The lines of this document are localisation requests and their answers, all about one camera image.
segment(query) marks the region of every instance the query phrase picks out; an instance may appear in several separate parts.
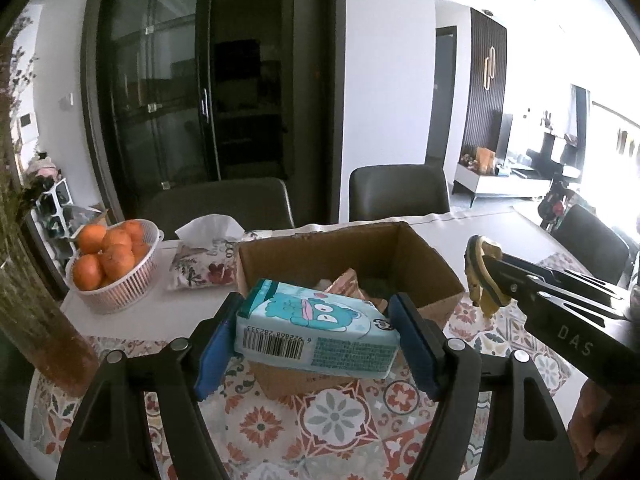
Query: floral tile pattern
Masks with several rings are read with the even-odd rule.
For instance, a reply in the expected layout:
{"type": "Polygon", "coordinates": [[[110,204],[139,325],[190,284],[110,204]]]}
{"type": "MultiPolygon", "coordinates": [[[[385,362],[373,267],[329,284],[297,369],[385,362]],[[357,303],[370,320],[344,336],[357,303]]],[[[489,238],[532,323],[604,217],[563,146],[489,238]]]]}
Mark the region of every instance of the floral tile pattern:
{"type": "MultiPolygon", "coordinates": [[[[565,255],[551,268],[584,268],[565,255]]],[[[531,355],[554,395],[572,367],[524,329],[526,316],[511,303],[491,319],[469,298],[456,307],[444,332],[485,354],[531,355]]],[[[121,349],[129,356],[158,352],[161,341],[89,337],[99,355],[121,349]]],[[[56,462],[81,399],[40,378],[32,409],[33,445],[56,462]]],[[[481,392],[462,472],[479,463],[491,393],[481,392]]],[[[156,394],[145,394],[146,415],[163,480],[177,480],[156,394]]],[[[233,480],[405,480],[427,435],[437,404],[415,386],[401,354],[385,380],[354,380],[312,394],[267,399],[242,358],[229,362],[218,391],[199,404],[210,437],[233,480]]]]}

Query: black slatted wall panel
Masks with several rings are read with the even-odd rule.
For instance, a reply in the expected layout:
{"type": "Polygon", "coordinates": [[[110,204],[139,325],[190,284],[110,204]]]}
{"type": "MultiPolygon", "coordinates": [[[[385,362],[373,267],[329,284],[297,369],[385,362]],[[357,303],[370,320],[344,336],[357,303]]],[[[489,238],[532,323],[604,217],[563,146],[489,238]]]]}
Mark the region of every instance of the black slatted wall panel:
{"type": "Polygon", "coordinates": [[[504,105],[507,72],[507,29],[471,9],[471,79],[461,155],[476,155],[479,146],[496,151],[504,105]],[[484,59],[495,48],[495,77],[484,89],[484,59]]]}

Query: barcode number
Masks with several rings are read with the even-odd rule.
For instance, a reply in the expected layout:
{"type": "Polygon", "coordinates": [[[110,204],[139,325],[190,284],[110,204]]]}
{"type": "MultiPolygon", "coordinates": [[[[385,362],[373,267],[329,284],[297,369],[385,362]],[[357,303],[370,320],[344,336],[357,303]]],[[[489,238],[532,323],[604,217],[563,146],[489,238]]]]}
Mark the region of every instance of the barcode number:
{"type": "Polygon", "coordinates": [[[289,359],[300,359],[304,345],[304,339],[299,336],[253,326],[245,328],[242,336],[242,348],[289,359]]]}

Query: fruit basket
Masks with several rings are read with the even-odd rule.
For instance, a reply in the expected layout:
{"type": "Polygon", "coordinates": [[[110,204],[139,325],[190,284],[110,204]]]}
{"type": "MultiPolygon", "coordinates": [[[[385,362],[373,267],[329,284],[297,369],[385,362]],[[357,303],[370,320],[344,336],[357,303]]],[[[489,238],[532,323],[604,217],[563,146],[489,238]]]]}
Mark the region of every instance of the fruit basket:
{"type": "MultiPolygon", "coordinates": [[[[148,253],[128,274],[116,282],[97,290],[79,290],[74,283],[72,272],[81,254],[76,254],[66,266],[68,287],[96,314],[112,314],[130,307],[145,296],[154,282],[159,263],[158,245],[164,239],[164,233],[149,220],[139,219],[137,222],[142,225],[143,241],[149,245],[148,253]]],[[[113,225],[109,229],[115,229],[123,223],[113,225]]]]}

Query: tissue pack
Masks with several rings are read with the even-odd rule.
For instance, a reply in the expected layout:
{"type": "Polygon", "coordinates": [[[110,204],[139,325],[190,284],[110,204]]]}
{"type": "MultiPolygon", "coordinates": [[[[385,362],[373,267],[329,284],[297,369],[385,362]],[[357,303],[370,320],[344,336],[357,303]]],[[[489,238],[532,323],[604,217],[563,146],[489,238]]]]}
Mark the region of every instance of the tissue pack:
{"type": "Polygon", "coordinates": [[[249,361],[334,376],[386,378],[399,343],[370,301],[271,280],[258,280],[236,319],[249,361]]]}

